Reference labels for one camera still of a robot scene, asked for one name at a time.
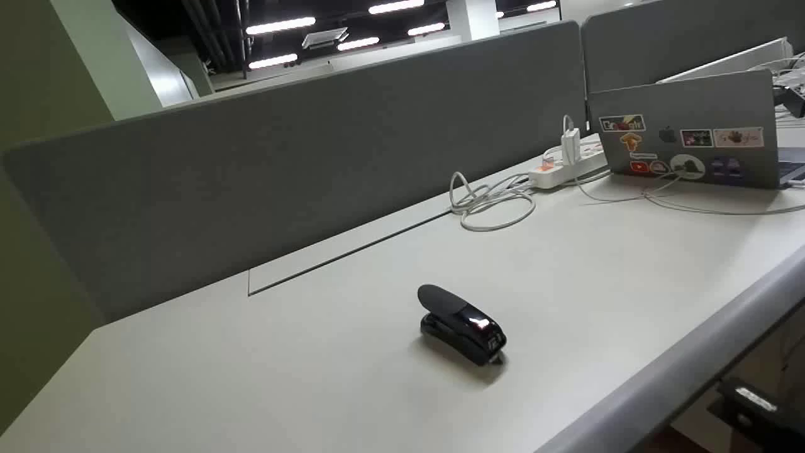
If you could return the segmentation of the grey desk divider panel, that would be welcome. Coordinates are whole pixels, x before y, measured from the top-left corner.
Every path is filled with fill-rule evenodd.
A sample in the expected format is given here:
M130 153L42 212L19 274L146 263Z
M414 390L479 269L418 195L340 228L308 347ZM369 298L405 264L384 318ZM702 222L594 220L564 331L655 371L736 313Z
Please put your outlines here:
M201 102L1 157L88 299L121 321L520 165L582 114L552 22Z

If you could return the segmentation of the black stapler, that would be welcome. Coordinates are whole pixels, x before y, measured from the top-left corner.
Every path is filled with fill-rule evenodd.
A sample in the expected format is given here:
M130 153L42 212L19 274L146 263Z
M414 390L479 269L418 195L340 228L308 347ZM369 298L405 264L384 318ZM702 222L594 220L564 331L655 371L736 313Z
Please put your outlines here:
M449 346L473 366L493 363L507 343L489 316L438 284L420 284L418 299L424 307L420 333Z

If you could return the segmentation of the silver laptop with stickers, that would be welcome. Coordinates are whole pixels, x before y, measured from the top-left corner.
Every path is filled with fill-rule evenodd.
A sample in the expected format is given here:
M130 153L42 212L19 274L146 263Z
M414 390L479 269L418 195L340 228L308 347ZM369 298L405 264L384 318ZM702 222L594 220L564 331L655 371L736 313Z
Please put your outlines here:
M621 176L786 189L799 186L799 147L776 142L771 75L611 89L589 95L589 122Z

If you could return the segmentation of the white power strip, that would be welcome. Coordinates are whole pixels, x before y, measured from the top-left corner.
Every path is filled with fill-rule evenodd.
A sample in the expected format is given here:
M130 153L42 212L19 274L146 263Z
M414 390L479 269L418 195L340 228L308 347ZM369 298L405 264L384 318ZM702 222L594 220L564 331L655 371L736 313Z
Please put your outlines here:
M572 178L595 173L606 167L604 147L598 136L586 136L572 162L564 157L561 147L552 147L536 157L527 167L527 182L532 189L552 191Z

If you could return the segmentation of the white charger plug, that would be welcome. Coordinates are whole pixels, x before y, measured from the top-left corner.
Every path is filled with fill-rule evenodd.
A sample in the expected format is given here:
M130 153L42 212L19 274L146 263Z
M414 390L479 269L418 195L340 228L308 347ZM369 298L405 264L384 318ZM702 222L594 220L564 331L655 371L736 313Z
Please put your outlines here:
M579 162L580 131L572 126L571 116L564 116L561 129L564 129L561 131L564 165L572 167Z

